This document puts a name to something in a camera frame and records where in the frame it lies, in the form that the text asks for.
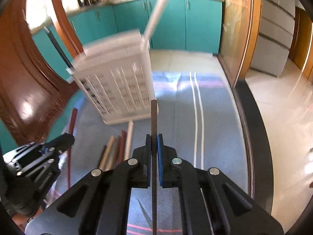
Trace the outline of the wooden door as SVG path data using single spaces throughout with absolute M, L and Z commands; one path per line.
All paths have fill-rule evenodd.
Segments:
M 289 58 L 312 82 L 312 21 L 308 13 L 297 6 Z

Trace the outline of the black chopstick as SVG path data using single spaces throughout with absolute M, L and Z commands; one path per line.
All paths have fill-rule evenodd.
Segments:
M 45 31 L 46 35 L 48 36 L 49 40 L 51 41 L 51 43 L 53 44 L 53 46 L 55 47 L 56 51 L 58 52 L 58 54 L 60 55 L 60 57 L 63 59 L 64 63 L 66 64 L 66 66 L 71 69 L 73 68 L 72 63 L 69 61 L 69 59 L 66 57 L 65 53 L 63 52 L 63 50 L 61 49 L 60 45 L 58 44 L 57 40 L 55 39 L 54 35 L 52 34 L 52 32 L 47 28 L 47 27 L 43 27 L 43 30 Z

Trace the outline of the beige chopstick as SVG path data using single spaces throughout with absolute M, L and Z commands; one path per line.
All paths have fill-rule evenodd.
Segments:
M 110 155 L 110 152 L 112 150 L 112 146 L 115 142 L 115 136 L 111 136 L 110 139 L 109 139 L 109 142 L 107 144 L 107 147 L 102 155 L 102 158 L 101 158 L 101 161 L 100 161 L 100 164 L 98 166 L 98 168 L 101 170 L 101 171 L 104 171 L 104 168 L 106 166 L 106 163 L 107 163 L 107 160 L 109 158 L 109 155 Z

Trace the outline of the blue towel cloth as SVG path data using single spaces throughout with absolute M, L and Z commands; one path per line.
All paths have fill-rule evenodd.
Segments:
M 226 82 L 216 74 L 154 72 L 159 105 L 157 131 L 165 145 L 198 168 L 217 167 L 242 190 L 248 190 L 246 149 L 239 115 Z M 62 161 L 54 197 L 58 198 L 92 169 L 110 137 L 127 124 L 106 125 L 83 92 L 78 91 L 52 133 L 67 130 L 72 110 L 78 110 L 71 162 Z

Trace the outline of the dark wooden chair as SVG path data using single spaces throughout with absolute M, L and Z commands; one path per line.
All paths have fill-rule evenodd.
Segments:
M 62 79 L 32 40 L 26 0 L 1 0 L 1 122 L 17 145 L 44 141 L 78 85 Z

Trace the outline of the tan chopstick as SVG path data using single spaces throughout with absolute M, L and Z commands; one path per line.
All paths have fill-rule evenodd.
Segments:
M 107 167 L 108 170 L 113 169 L 116 165 L 116 161 L 117 161 L 118 154 L 119 154 L 120 141 L 121 141 L 121 136 L 118 136 L 117 139 L 115 140 L 115 143 L 113 144 L 112 153 L 108 161 L 108 167 Z

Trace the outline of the white plastic utensil basket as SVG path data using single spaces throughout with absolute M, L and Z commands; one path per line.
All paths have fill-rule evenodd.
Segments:
M 89 43 L 68 69 L 106 125 L 151 116 L 150 50 L 138 29 Z

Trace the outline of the grey refrigerator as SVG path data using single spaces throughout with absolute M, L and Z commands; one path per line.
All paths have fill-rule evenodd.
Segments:
M 262 0 L 252 69 L 281 76 L 292 44 L 295 15 L 295 0 Z

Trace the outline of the glass partition wooden frame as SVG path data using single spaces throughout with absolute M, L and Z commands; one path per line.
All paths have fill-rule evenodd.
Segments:
M 218 59 L 234 88 L 245 78 L 253 58 L 261 21 L 262 0 L 224 0 Z

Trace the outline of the dark brown textured chopstick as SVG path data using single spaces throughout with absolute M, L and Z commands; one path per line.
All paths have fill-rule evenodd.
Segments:
M 151 185 L 153 235 L 157 235 L 157 101 L 151 101 Z

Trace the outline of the white round chopstick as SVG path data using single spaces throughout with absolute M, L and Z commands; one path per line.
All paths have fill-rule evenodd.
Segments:
M 165 7 L 167 5 L 168 0 L 157 0 L 155 7 L 152 11 L 152 14 L 148 20 L 148 24 L 146 26 L 145 32 L 142 36 L 142 41 L 144 43 L 147 43 L 150 40 L 150 37 L 152 37 L 152 34 L 154 33 L 157 24 L 159 23 L 161 19 L 161 15 L 163 14 L 163 11 L 165 10 Z

